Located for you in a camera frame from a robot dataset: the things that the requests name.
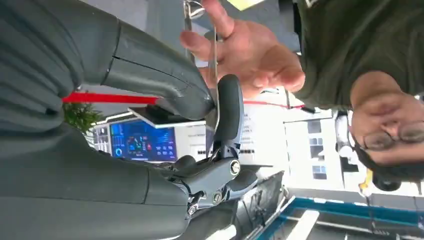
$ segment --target display screen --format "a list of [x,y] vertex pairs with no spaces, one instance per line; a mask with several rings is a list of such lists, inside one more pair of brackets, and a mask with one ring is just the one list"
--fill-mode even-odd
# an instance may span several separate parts
[[112,155],[140,161],[175,162],[173,127],[154,128],[142,120],[110,125]]

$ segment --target hand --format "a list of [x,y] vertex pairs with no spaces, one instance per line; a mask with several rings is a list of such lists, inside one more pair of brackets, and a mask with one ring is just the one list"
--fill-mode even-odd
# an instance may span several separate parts
[[[280,44],[269,28],[231,18],[218,0],[203,0],[202,5],[224,39],[217,43],[218,79],[236,75],[245,98],[258,95],[264,88],[282,86],[290,92],[302,88],[305,74],[298,57]],[[212,44],[204,36],[184,31],[180,40],[197,58],[209,61]],[[207,85],[213,86],[208,68],[201,67],[199,71]]]

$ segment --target olive green shirt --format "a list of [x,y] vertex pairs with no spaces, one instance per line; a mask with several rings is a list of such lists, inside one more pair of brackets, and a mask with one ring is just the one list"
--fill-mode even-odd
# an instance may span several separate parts
[[297,98],[324,109],[350,109],[352,85],[369,71],[391,75],[411,95],[424,92],[423,0],[298,5],[306,80]]

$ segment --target screw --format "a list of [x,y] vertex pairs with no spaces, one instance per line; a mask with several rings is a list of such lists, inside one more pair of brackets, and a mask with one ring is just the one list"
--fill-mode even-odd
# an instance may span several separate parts
[[219,204],[221,202],[221,193],[217,192],[213,195],[213,203]]
[[199,205],[194,204],[188,209],[188,214],[193,215],[198,210]]
[[239,174],[239,172],[240,172],[240,162],[239,161],[233,161],[231,163],[230,170],[231,170],[231,174],[233,174],[233,175]]

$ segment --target hair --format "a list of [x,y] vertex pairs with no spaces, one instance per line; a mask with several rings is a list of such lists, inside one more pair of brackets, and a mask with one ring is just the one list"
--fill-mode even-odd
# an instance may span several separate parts
[[381,166],[373,161],[370,155],[360,147],[356,140],[354,150],[359,161],[384,180],[417,182],[424,179],[424,161]]

